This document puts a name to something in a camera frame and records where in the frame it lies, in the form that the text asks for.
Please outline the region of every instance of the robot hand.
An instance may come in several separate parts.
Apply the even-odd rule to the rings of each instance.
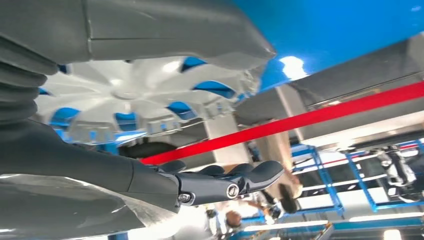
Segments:
[[[175,173],[183,169],[183,165],[182,161],[173,161],[150,167],[178,183],[177,201],[185,206],[227,201],[263,190],[283,173],[283,167],[276,161],[266,161],[255,168],[242,163],[227,174],[218,165],[210,165],[198,172]]]

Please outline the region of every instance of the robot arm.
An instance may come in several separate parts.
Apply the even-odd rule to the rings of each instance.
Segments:
[[[226,68],[252,69],[264,65],[275,53],[229,0],[1,1],[0,175],[65,177],[175,213],[181,204],[224,201],[271,185],[283,171],[276,162],[266,162],[255,169],[240,168],[229,174],[224,174],[219,166],[213,171],[166,172],[134,159],[66,144],[51,127],[28,119],[37,111],[34,99],[47,79],[45,75],[55,74],[57,64],[175,55],[200,57]],[[39,219],[39,212],[22,210],[22,205],[15,201],[25,197],[17,198],[3,184],[0,191],[4,196],[1,204],[7,206],[2,211],[11,211],[7,222],[0,221],[2,227],[26,226],[22,219],[32,219],[27,223],[28,229],[49,228],[40,235],[52,234],[54,229],[59,232],[57,239],[71,237],[64,237],[65,231],[60,227],[40,222],[41,226],[33,220]],[[63,224],[67,234],[109,234],[140,227],[140,222],[134,222],[134,215],[129,214],[125,219],[102,218],[101,224],[88,225],[82,232],[81,224],[100,218],[104,204],[86,204],[76,198],[49,194],[28,197],[38,196],[49,200],[41,201],[50,214],[46,219]],[[48,205],[51,199],[58,201]],[[72,200],[72,204],[85,210],[74,215],[63,206],[71,204],[64,200]],[[28,203],[34,209],[42,207],[35,200]],[[62,210],[67,211],[66,216],[60,215]],[[86,218],[83,213],[93,216]],[[37,235],[30,232],[22,236],[30,238],[34,234]]]

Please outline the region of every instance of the gray panel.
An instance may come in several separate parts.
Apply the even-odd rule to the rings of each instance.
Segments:
[[[7,216],[0,218],[0,239],[62,240],[144,227],[122,200],[100,191],[0,184],[0,192],[0,215]]]
[[[87,16],[98,60],[195,56],[251,69],[275,55],[229,0],[89,0]]]
[[[408,55],[408,44],[394,44],[290,84],[299,90],[305,105],[311,105],[419,72]]]
[[[0,36],[56,63],[87,61],[81,0],[2,0]]]
[[[364,111],[330,121],[308,125],[300,128],[300,130],[303,133],[304,139],[307,140],[310,138],[336,133],[342,130],[422,111],[423,106],[424,99],[420,98],[413,101],[390,105],[387,107]]]

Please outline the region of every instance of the white fan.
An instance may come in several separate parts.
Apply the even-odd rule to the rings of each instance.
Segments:
[[[123,132],[116,113],[134,113],[136,129],[150,136],[169,134],[192,118],[213,119],[231,113],[238,96],[250,96],[258,90],[260,81],[249,70],[201,64],[182,71],[186,58],[67,65],[67,73],[50,76],[42,86],[48,94],[41,94],[35,100],[38,118],[49,124],[61,108],[78,110],[66,130],[72,141],[104,143],[115,140],[115,134]],[[232,94],[224,97],[196,87],[205,82],[222,84]],[[186,104],[194,114],[175,112],[169,107],[173,103]]]

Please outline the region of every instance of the light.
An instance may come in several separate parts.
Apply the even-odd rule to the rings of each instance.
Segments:
[[[10,233],[10,232],[13,232],[15,230],[16,230],[15,228],[13,228],[13,229],[0,229],[0,233]]]
[[[289,228],[326,225],[328,223],[329,223],[329,221],[327,221],[327,220],[320,220],[320,221],[302,221],[302,222],[279,223],[279,224],[272,224],[272,225],[247,226],[247,227],[244,228],[244,231],[245,232],[254,232],[254,231],[273,230],[273,229],[289,229]]]
[[[400,152],[400,155],[404,158],[409,158],[418,155],[418,150],[416,149],[408,149]]]
[[[180,66],[181,66],[180,61],[172,61],[163,65],[162,71],[164,71],[165,73],[172,73],[175,70],[177,70]]]
[[[384,215],[369,215],[369,216],[355,216],[349,219],[349,222],[364,222],[364,221],[375,221],[375,220],[387,220],[387,219],[403,219],[422,217],[422,212],[408,212],[408,213],[396,213],[396,214],[384,214]]]
[[[385,230],[383,233],[384,240],[402,240],[401,232],[397,229]]]
[[[303,79],[308,76],[304,71],[304,61],[295,56],[285,56],[279,60],[284,64],[282,72],[291,81]]]
[[[327,103],[327,104],[328,104],[328,105],[331,105],[331,106],[334,106],[334,105],[341,104],[341,103],[342,103],[341,101],[336,100],[336,101],[329,102],[329,103]]]
[[[4,174],[0,176],[0,179],[8,179],[8,178],[13,178],[13,177],[17,177],[20,174]]]
[[[365,177],[362,179],[363,182],[366,181],[371,181],[371,180],[376,180],[376,179],[381,179],[387,177],[386,174],[381,174],[381,175],[377,175],[377,176],[370,176],[370,177]],[[359,181],[357,179],[355,180],[348,180],[348,181],[339,181],[339,182],[335,182],[332,184],[333,187],[337,187],[337,186],[343,186],[343,185],[348,185],[348,184],[357,184]],[[325,185],[316,185],[316,186],[306,186],[304,188],[302,188],[302,191],[309,191],[309,190],[317,190],[317,189],[323,189],[325,188]]]

